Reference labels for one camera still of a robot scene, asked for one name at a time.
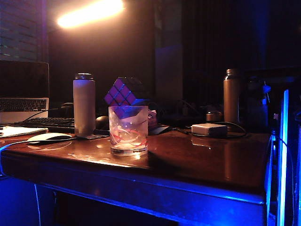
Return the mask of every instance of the laptop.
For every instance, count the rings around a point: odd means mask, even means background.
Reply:
[[[0,124],[48,117],[47,63],[0,60]]]

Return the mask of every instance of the laptop screen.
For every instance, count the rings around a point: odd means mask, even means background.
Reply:
[[[48,64],[0,60],[0,97],[49,97]]]

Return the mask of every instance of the bottle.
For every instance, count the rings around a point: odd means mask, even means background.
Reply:
[[[224,120],[235,124],[239,121],[239,96],[242,89],[242,78],[238,69],[228,69],[223,81]]]
[[[78,73],[73,80],[74,126],[77,137],[95,130],[95,81],[91,74]]]

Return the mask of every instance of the clear glass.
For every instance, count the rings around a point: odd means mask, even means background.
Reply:
[[[131,155],[147,152],[148,107],[109,107],[111,151]]]

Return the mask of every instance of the white mouse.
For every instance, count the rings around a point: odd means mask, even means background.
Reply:
[[[64,133],[43,133],[29,138],[27,141],[32,141],[31,144],[40,143],[39,141],[65,140],[70,139],[71,135]]]

